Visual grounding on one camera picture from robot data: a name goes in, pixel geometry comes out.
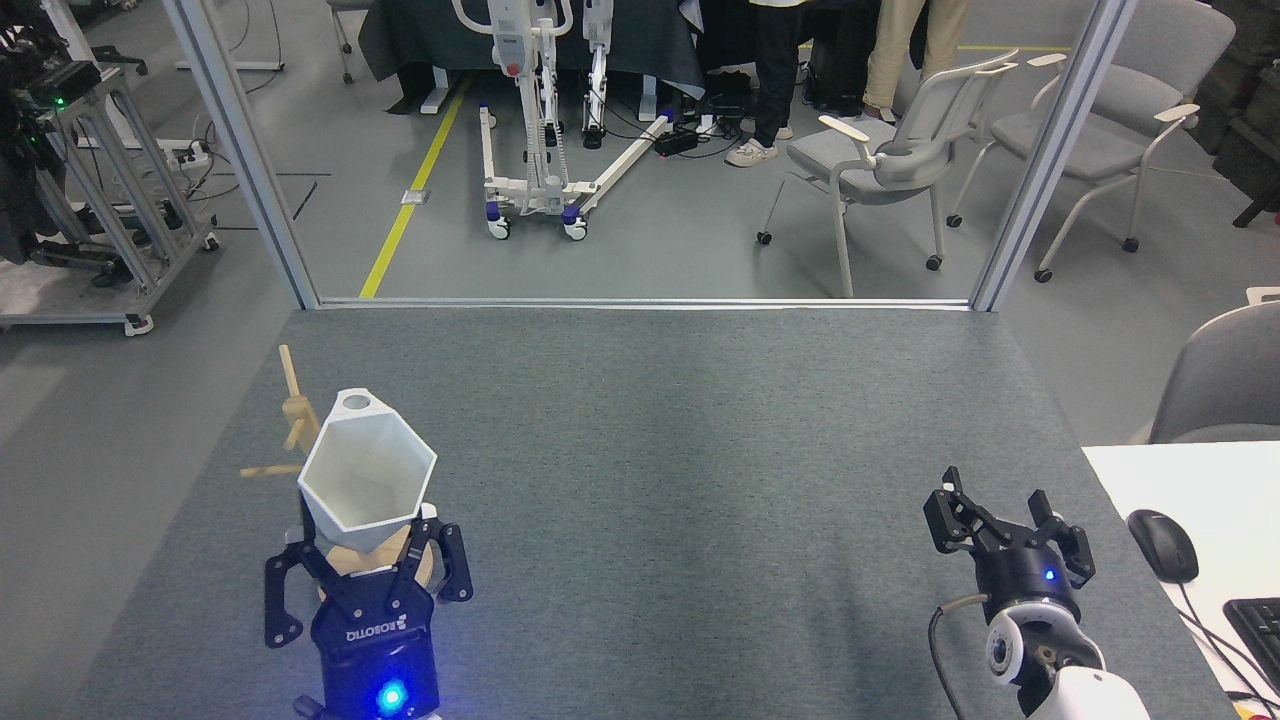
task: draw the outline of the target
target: yellow floor line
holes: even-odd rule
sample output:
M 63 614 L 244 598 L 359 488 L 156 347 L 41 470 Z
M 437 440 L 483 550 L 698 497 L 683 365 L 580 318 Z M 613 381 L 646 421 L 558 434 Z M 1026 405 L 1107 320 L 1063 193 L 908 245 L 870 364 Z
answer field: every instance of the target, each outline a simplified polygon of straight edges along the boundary
M 449 108 L 444 111 L 444 119 L 440 120 L 440 128 L 435 131 L 435 138 L 431 140 L 426 158 L 422 158 L 422 164 L 417 168 L 417 174 L 413 176 L 411 190 L 422 190 L 426 186 L 426 178 L 431 177 L 431 169 L 435 168 L 435 160 L 440 156 L 440 149 L 444 147 L 444 141 L 448 140 L 449 131 L 453 129 L 453 119 L 458 117 L 462 97 L 467 94 L 470 85 L 471 76 L 467 76 L 462 78 L 457 90 L 453 91 L 453 100 L 449 101 Z M 378 252 L 378 259 L 374 260 L 374 266 L 369 270 L 369 277 L 365 278 L 365 287 L 360 290 L 360 297 L 374 297 L 378 295 L 378 287 L 383 284 L 383 275 L 387 274 L 387 268 L 392 264 L 392 258 L 396 256 L 396 249 L 399 247 L 401 237 L 404 236 L 404 228 L 408 227 L 408 220 L 413 217 L 413 208 L 417 208 L 417 205 L 401 205 L 399 213 L 396 214 L 396 222 L 392 223 L 392 229 L 387 233 L 387 240 L 383 242 L 383 249 Z

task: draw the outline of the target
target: caster wheel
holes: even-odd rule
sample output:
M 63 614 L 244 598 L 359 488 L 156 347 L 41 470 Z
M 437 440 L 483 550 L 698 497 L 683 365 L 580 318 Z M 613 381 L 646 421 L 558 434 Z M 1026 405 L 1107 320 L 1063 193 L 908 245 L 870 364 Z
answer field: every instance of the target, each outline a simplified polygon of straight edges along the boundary
M 124 323 L 124 337 L 137 337 L 140 334 L 147 334 L 156 327 L 155 322 L 151 320 L 151 315 L 143 315 L 137 323 Z

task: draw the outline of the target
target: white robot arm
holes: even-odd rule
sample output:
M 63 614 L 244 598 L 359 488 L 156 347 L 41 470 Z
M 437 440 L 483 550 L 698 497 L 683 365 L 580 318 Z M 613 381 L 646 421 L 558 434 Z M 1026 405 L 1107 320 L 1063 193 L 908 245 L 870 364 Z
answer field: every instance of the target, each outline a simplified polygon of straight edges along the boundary
M 929 624 L 963 605 L 982 602 L 987 616 L 987 667 L 1001 684 L 1016 685 L 1018 703 L 1030 720 L 1151 720 L 1128 682 L 1106 670 L 1097 643 L 1079 626 L 1073 589 L 1093 577 L 1093 555 L 1083 528 L 1052 511 L 1043 491 L 1027 501 L 1034 528 L 995 518 L 965 496 L 960 473 L 948 468 L 929 495 L 924 516 L 940 552 L 973 556 L 982 594 L 940 606 Z M 1055 542 L 1059 553 L 1048 546 Z M 963 717 L 938 665 L 938 678 Z

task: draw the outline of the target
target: metal rack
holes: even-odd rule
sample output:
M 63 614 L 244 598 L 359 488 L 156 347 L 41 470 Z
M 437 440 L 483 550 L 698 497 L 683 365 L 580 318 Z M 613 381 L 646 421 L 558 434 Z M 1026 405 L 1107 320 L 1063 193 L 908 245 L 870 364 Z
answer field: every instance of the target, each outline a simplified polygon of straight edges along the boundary
M 108 105 L 120 111 L 133 133 L 142 141 L 142 156 L 129 158 L 110 122 Z M 164 152 L 156 145 L 129 95 L 123 73 L 118 69 L 106 70 L 100 85 L 65 108 L 50 113 L 45 119 L 50 127 L 47 137 L 65 163 L 68 176 L 99 218 L 114 251 L 119 254 L 133 279 L 115 287 L 93 287 L 90 282 L 91 275 L 83 270 L 50 268 L 35 263 L 23 265 L 0 263 L 0 325 L 123 323 L 127 336 L 150 332 L 154 327 L 151 309 L 173 284 L 191 256 L 201 250 L 218 249 L 210 222 L 197 217 L 187 202 Z M 97 184 L 97 169 L 88 168 L 76 151 L 73 129 L 87 135 L 101 151 L 106 160 L 101 172 L 114 173 L 119 178 L 132 204 L 132 211 L 151 240 L 148 249 L 134 245 L 132 233 L 120 222 L 118 208 Z M 132 164 L 141 158 L 150 165 L 145 173 L 148 176 L 147 181 Z M 90 243 L 83 223 L 76 217 L 54 177 L 47 170 L 40 169 L 37 182 L 50 215 L 67 240 Z M 159 186 L 161 197 L 148 193 L 148 183 L 151 188 Z M 165 214 L 157 206 L 161 199 L 168 201 L 172 215 L 179 222 L 166 222 Z

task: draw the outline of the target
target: robotiq logo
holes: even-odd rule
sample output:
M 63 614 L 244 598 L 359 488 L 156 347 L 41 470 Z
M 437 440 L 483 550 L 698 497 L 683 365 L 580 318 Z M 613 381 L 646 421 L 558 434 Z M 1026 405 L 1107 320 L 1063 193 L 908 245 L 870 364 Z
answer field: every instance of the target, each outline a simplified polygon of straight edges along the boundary
M 390 633 L 392 630 L 404 630 L 404 620 L 408 615 L 401 615 L 394 623 L 383 623 L 381 625 L 370 625 L 362 630 L 347 630 L 347 642 L 356 642 L 365 638 L 371 638 L 374 635 L 380 635 L 383 633 Z

